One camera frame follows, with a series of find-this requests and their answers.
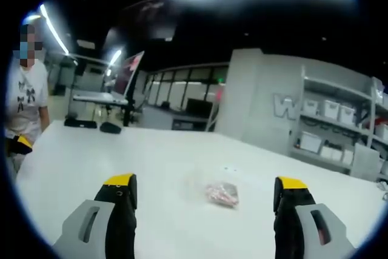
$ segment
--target white wall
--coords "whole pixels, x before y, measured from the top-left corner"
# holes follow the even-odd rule
[[[292,121],[274,115],[275,93],[299,97],[301,68],[307,76],[364,90],[369,78],[313,59],[264,55],[260,49],[234,50],[216,131],[262,148],[287,153]]]

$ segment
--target black ceiling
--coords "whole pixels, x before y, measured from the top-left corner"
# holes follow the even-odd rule
[[[53,0],[48,9],[71,52],[107,59],[109,50],[124,41],[130,54],[146,49],[146,70],[228,61],[232,49],[260,47],[385,78],[387,0],[355,0],[353,5],[336,0],[142,1]],[[146,5],[160,2],[167,4],[161,8],[165,12],[137,19]],[[167,33],[160,30],[166,26]],[[171,29],[174,38],[165,41],[163,33]],[[77,39],[94,42],[96,50],[78,47]]]

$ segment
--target floor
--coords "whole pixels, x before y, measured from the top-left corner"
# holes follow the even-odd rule
[[[64,121],[68,113],[68,101],[64,96],[52,95],[48,98],[48,113],[50,121],[61,120]],[[107,117],[106,109],[101,106],[96,106],[93,103],[79,103],[77,106],[77,119],[94,120],[97,123],[110,121],[113,124],[122,126],[122,121],[118,118],[119,109],[113,109],[112,113]]]

